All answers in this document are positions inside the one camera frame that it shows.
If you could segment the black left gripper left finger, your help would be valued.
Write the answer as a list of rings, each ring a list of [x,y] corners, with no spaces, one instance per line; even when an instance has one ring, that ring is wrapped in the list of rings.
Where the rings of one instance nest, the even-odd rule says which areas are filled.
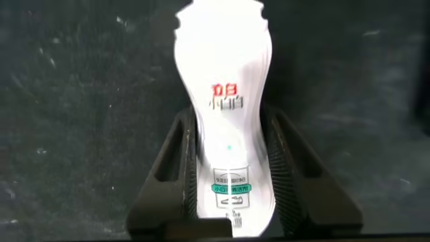
[[[196,117],[180,111],[126,219],[132,239],[231,238],[225,216],[198,218]]]

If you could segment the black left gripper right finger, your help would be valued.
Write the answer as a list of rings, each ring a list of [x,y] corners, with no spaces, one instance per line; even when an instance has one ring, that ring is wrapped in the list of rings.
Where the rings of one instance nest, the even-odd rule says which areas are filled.
[[[293,122],[261,107],[263,135],[282,230],[286,237],[358,235],[363,216]]]

